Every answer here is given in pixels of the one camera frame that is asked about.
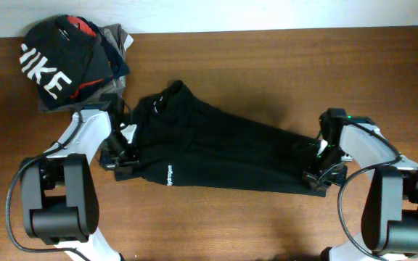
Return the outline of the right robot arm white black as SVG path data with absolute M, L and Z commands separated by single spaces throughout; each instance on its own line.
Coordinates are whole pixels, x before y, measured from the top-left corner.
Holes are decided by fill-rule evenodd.
M 348 241 L 327 247 L 320 260 L 410 260 L 418 258 L 418 163 L 394 147 L 369 117 L 329 108 L 319 118 L 319 151 L 303 180 L 316 191 L 339 186 L 337 211 Z M 343 196 L 354 178 L 369 176 L 361 231 L 345 224 Z

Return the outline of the black t-shirt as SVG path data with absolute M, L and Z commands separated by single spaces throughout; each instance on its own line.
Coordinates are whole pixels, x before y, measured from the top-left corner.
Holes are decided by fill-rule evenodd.
M 303 180 L 318 151 L 313 138 L 223 112 L 180 80 L 141 98 L 131 122 L 138 162 L 116 170 L 117 181 L 326 195 Z

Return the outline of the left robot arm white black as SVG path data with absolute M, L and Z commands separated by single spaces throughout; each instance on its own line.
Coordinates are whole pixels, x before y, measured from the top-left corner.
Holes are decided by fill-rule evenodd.
M 131 110 L 117 94 L 103 94 L 76 109 L 72 121 L 44 153 L 24 159 L 12 183 L 20 184 L 23 226 L 45 243 L 44 253 L 72 260 L 122 260 L 99 229 L 99 201 L 90 164 L 118 177 L 139 166 L 132 144 Z

